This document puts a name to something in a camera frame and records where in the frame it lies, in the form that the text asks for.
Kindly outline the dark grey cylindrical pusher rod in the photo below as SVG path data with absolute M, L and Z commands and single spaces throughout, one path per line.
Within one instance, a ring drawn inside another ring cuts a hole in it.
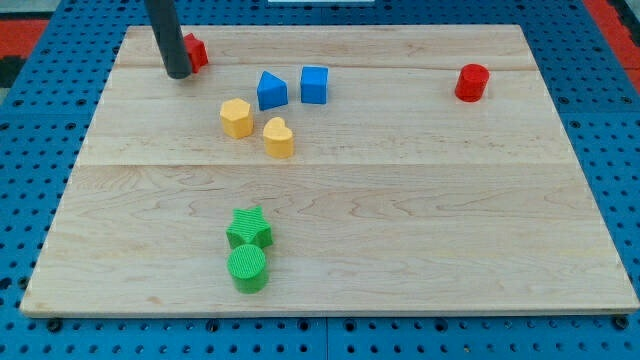
M 153 34 L 167 75 L 184 79 L 191 75 L 191 62 L 183 39 L 174 0 L 144 0 Z

